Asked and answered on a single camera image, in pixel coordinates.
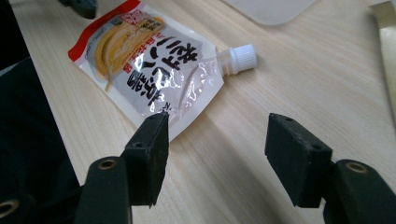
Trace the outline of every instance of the wooden table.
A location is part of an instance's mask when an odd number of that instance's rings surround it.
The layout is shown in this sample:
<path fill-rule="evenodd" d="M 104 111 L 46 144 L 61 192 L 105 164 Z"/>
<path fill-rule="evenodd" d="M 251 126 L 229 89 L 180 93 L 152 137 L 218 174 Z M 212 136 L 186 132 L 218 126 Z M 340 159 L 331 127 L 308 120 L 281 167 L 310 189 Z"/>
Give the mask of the wooden table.
<path fill-rule="evenodd" d="M 67 57 L 92 21 L 58 1 L 11 0 L 78 180 L 119 156 L 136 127 Z M 296 119 L 333 149 L 333 161 L 374 167 L 396 191 L 396 132 L 370 5 L 318 0 L 295 20 L 259 25 L 222 1 L 146 1 L 226 49 L 253 44 L 254 70 L 219 94 L 170 144 L 157 205 L 134 223 L 323 223 L 293 207 L 264 155 L 270 112 Z M 98 16 L 119 5 L 98 1 Z"/>

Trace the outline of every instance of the food pouch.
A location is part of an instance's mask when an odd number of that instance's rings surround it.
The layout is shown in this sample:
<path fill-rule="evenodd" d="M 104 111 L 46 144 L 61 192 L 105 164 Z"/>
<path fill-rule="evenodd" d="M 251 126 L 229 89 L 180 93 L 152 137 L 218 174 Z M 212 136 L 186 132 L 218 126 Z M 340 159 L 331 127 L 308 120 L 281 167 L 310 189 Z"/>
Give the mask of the food pouch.
<path fill-rule="evenodd" d="M 217 54 L 203 36 L 137 0 L 90 24 L 68 55 L 136 126 L 168 112 L 170 141 L 216 95 L 222 75 L 257 63 L 252 46 Z"/>

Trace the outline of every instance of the metal screw head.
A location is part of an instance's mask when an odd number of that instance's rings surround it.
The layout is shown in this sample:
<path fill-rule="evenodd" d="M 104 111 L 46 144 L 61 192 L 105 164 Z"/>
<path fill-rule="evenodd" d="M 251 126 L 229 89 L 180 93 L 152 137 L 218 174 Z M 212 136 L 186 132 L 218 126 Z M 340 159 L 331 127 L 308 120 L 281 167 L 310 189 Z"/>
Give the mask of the metal screw head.
<path fill-rule="evenodd" d="M 114 166 L 117 165 L 117 162 L 114 160 L 105 160 L 99 163 L 98 168 L 101 170 L 108 170 L 113 168 Z"/>
<path fill-rule="evenodd" d="M 349 170 L 351 170 L 353 172 L 356 172 L 356 173 L 359 173 L 359 174 L 366 174 L 368 172 L 368 170 L 367 170 L 367 168 L 365 166 L 363 166 L 363 165 L 361 165 L 361 164 L 359 164 L 357 162 L 353 162 L 353 161 L 352 162 L 348 162 L 346 164 L 346 167 Z"/>
<path fill-rule="evenodd" d="M 0 203 L 0 218 L 13 213 L 20 206 L 20 201 L 13 199 Z"/>

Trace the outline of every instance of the white object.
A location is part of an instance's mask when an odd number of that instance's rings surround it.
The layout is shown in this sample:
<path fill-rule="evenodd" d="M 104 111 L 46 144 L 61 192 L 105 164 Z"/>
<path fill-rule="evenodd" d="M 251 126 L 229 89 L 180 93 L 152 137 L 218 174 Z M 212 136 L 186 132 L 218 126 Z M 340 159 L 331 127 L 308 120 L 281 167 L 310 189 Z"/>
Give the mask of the white object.
<path fill-rule="evenodd" d="M 254 21 L 278 25 L 294 19 L 316 0 L 224 0 Z"/>
<path fill-rule="evenodd" d="M 226 49 L 218 54 L 218 60 L 223 75 L 236 75 L 257 65 L 257 55 L 253 45 Z"/>

